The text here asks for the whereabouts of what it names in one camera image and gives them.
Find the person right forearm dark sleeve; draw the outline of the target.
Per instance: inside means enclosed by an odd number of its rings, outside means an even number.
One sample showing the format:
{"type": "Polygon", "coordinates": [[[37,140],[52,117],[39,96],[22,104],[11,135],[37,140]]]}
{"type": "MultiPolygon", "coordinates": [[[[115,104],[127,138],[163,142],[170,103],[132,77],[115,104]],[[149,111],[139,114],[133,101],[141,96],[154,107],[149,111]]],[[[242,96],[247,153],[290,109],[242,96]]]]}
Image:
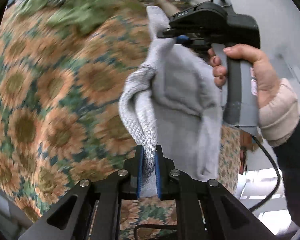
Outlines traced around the person right forearm dark sleeve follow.
{"type": "Polygon", "coordinates": [[[289,139],[273,150],[283,175],[288,211],[300,226],[300,120],[289,139]]]}

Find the person right hand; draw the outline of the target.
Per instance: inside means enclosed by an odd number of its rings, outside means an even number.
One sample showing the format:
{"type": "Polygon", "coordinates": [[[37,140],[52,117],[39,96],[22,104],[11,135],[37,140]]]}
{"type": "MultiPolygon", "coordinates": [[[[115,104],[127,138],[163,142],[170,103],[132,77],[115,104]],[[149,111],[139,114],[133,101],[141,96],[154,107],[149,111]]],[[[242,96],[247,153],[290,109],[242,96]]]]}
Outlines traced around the person right hand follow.
{"type": "Polygon", "coordinates": [[[260,49],[237,44],[224,48],[223,52],[232,59],[246,60],[253,66],[262,137],[272,147],[287,142],[300,120],[300,104],[289,81],[278,77],[267,55],[260,49]]]}

